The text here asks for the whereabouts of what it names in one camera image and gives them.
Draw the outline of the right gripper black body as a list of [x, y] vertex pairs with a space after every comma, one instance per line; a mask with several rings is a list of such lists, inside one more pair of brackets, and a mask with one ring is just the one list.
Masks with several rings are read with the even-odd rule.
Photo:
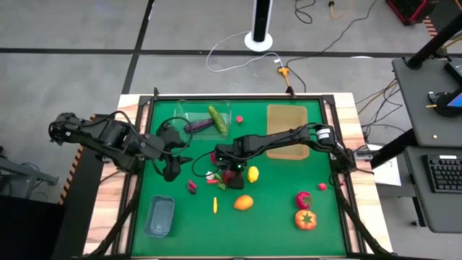
[[214, 148], [217, 166], [226, 165], [226, 170], [243, 172], [250, 156], [250, 147], [245, 142], [217, 144]]

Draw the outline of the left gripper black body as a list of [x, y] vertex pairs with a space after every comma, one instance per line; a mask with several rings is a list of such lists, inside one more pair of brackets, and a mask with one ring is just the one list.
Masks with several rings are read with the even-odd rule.
[[174, 138], [172, 135], [154, 136], [154, 146], [157, 148], [157, 154], [154, 160], [163, 160], [171, 155], [174, 145]]

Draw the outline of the orange yellow mango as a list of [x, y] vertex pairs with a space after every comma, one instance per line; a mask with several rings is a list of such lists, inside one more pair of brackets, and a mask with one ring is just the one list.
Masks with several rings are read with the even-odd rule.
[[242, 195], [236, 198], [234, 208], [239, 211], [245, 211], [253, 206], [254, 200], [249, 195]]

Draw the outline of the large purple eggplant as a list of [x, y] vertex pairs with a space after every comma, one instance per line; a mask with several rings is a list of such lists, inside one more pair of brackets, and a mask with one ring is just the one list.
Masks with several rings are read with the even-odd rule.
[[212, 118], [200, 120], [200, 121], [194, 121], [191, 123], [187, 123], [184, 127], [183, 130], [185, 133], [196, 133], [198, 131], [204, 130], [210, 126], [214, 125], [214, 120]]

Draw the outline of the green cucumber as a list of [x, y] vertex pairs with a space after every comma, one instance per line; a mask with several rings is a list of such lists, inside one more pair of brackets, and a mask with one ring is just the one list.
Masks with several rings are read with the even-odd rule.
[[225, 120], [223, 119], [223, 117], [221, 116], [221, 114], [215, 109], [215, 107], [210, 105], [208, 107], [208, 112], [209, 112], [209, 115], [211, 116], [211, 118], [212, 118], [212, 120], [214, 122], [214, 125], [215, 125], [217, 131], [220, 134], [227, 134], [228, 131], [229, 131], [228, 126], [227, 126]]

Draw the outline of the orange tomato with green stem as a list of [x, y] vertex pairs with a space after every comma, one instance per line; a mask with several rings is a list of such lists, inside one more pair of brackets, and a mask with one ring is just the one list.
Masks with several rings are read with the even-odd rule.
[[301, 230], [313, 230], [317, 226], [317, 216], [310, 210], [301, 209], [295, 214], [295, 224]]

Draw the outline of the clear plastic basket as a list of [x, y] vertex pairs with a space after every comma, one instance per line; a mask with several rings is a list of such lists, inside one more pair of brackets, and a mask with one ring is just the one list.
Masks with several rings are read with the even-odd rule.
[[227, 134], [220, 134], [215, 125], [210, 126], [204, 130], [198, 131], [193, 134], [193, 140], [207, 140], [207, 141], [222, 141], [228, 138], [230, 133], [230, 119], [232, 109], [230, 102], [226, 100], [180, 100], [177, 102], [173, 120], [173, 126], [180, 131], [182, 138], [189, 138], [191, 134], [185, 133], [183, 127], [194, 121], [200, 121], [211, 118], [208, 112], [208, 107], [212, 105], [221, 114], [228, 126]]

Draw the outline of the small blue plastic basket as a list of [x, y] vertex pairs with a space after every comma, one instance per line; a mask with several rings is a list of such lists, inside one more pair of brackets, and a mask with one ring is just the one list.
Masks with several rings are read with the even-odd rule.
[[170, 232], [174, 212], [174, 198], [164, 195], [153, 196], [144, 226], [145, 235], [155, 238], [165, 238]]

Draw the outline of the green table mat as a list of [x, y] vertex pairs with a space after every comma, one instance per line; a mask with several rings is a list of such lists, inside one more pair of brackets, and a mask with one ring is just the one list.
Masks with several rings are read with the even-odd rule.
[[[264, 135], [267, 131], [267, 107], [270, 100], [230, 100], [232, 115], [226, 140], [193, 140], [183, 155], [192, 157], [181, 168], [180, 175], [167, 182], [157, 173], [164, 162], [148, 162], [145, 166], [141, 196], [136, 218], [136, 230], [131, 254], [134, 257], [205, 257], [205, 256], [343, 256], [346, 253], [344, 234], [335, 192], [332, 188], [318, 190], [331, 174], [330, 158], [324, 152], [310, 151], [303, 160], [278, 160], [266, 155], [254, 157], [249, 165], [256, 166], [259, 178], [245, 183], [242, 190], [206, 182], [206, 173], [215, 170], [209, 152], [217, 144], [230, 144], [246, 134]], [[176, 119], [177, 100], [160, 101], [154, 107], [152, 125]], [[243, 122], [236, 121], [237, 116]], [[186, 185], [191, 179], [196, 193]], [[295, 224], [295, 214], [301, 210], [295, 196], [307, 191], [312, 196], [308, 209], [317, 216], [313, 230], [301, 230]], [[175, 212], [170, 232], [165, 238], [149, 237], [144, 233], [151, 198], [170, 196], [175, 200]], [[249, 195], [253, 206], [245, 211], [234, 208], [236, 198]], [[218, 210], [213, 213], [213, 198]]]

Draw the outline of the orange translucent basket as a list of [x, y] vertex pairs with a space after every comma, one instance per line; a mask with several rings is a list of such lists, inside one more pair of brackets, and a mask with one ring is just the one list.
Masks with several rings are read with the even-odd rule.
[[[271, 104], [267, 107], [267, 135], [296, 129], [307, 123], [308, 111], [304, 106]], [[302, 144], [294, 144], [267, 150], [266, 155], [271, 159], [303, 160], [308, 157], [309, 148]]]

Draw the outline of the black base with hazard stripes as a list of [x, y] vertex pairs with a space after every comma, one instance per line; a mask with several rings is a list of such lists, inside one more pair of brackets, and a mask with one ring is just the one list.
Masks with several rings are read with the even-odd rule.
[[51, 260], [83, 254], [103, 166], [95, 151], [78, 146], [59, 200], [64, 218]]

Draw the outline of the yellow power plug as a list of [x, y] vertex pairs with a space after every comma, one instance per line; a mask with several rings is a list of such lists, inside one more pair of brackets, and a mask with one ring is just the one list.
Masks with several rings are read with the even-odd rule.
[[291, 87], [290, 81], [289, 81], [289, 68], [285, 66], [280, 66], [278, 68], [278, 73], [281, 74], [284, 77], [284, 81], [286, 82], [288, 87]]

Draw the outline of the wooden table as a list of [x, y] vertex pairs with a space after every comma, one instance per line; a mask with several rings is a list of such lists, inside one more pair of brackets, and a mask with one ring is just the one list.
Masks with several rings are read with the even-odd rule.
[[[333, 105], [324, 104], [327, 120], [330, 125], [340, 128], [341, 137], [347, 147], [356, 149], [365, 143], [360, 130], [353, 94], [332, 92], [315, 93], [314, 96], [323, 96], [326, 100], [335, 102]], [[131, 119], [140, 115], [141, 130], [145, 130], [148, 122], [150, 98], [150, 94], [122, 95], [118, 102], [118, 109], [125, 112]], [[350, 189], [343, 188], [342, 192], [349, 202], [355, 204], [359, 218], [373, 238], [385, 250], [391, 252], [393, 249], [375, 184], [375, 177], [368, 173], [371, 166], [364, 160], [358, 160], [357, 166], [360, 170], [351, 173], [349, 177], [349, 183], [352, 184], [352, 187]], [[120, 212], [119, 207], [125, 204], [122, 199], [132, 197], [137, 177], [128, 177], [122, 172], [117, 173], [116, 167], [108, 163], [103, 166], [101, 180], [83, 254], [93, 252], [109, 233]]]

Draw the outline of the black white floor stand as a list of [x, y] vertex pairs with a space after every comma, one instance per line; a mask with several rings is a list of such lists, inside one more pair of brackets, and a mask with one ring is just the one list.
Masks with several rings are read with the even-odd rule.
[[273, 38], [269, 34], [273, 1], [253, 0], [252, 28], [244, 38], [246, 47], [252, 51], [264, 52], [273, 44]]

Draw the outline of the grey metal stand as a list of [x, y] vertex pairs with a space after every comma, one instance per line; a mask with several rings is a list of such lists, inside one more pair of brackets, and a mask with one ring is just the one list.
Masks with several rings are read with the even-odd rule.
[[58, 177], [42, 172], [31, 162], [11, 161], [0, 145], [0, 195], [30, 199], [41, 184], [56, 186], [57, 183]]

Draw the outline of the white paper sheet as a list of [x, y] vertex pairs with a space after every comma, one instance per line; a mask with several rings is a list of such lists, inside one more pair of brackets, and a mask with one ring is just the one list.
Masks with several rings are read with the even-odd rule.
[[394, 157], [393, 159], [390, 159], [376, 167], [373, 172], [375, 173], [376, 184], [401, 186], [397, 157]]

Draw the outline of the black diagonal beam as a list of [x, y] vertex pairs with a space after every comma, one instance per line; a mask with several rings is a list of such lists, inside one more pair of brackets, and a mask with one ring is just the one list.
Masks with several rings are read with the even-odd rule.
[[375, 153], [370, 161], [371, 168], [375, 169], [397, 155], [400, 155], [407, 147], [415, 147], [417, 145], [414, 130], [409, 129]]

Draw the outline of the grey desk with pole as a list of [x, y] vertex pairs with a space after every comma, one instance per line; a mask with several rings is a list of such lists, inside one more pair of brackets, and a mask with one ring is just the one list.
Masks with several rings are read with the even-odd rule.
[[428, 92], [453, 92], [458, 83], [446, 72], [444, 60], [430, 60], [420, 69], [410, 69], [403, 59], [394, 59], [392, 66], [401, 89], [417, 143], [421, 147], [462, 148], [462, 116], [448, 118], [437, 114], [430, 104]]

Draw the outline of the black keyboard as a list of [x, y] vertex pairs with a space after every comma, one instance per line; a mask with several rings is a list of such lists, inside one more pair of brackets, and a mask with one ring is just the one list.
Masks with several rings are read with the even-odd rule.
[[433, 193], [462, 194], [462, 157], [423, 155], [422, 163]]

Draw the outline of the grey desk with keyboard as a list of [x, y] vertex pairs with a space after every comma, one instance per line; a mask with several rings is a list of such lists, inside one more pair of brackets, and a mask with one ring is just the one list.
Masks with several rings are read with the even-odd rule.
[[462, 150], [422, 147], [407, 147], [404, 150], [404, 159], [414, 187], [413, 200], [419, 224], [434, 233], [462, 233], [462, 194], [433, 193], [422, 163], [423, 155], [462, 157]]

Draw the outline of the black stand with blue screen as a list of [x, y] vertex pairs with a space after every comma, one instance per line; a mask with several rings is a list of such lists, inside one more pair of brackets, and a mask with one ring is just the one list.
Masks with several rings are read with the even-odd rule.
[[437, 105], [433, 110], [445, 117], [462, 116], [462, 87], [454, 92], [428, 92], [430, 105]]

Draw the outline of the red black crate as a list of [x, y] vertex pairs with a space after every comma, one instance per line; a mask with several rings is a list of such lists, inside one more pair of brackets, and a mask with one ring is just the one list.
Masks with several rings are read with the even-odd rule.
[[422, 23], [439, 0], [385, 0], [404, 26]]

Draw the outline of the black diagonal pole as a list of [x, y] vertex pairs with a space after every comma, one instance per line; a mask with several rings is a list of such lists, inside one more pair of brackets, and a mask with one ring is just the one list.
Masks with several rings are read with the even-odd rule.
[[433, 39], [424, 45], [414, 56], [404, 60], [410, 69], [419, 69], [422, 63], [433, 55], [437, 49], [442, 47], [456, 33], [462, 30], [462, 12], [458, 14], [448, 25], [446, 25]]

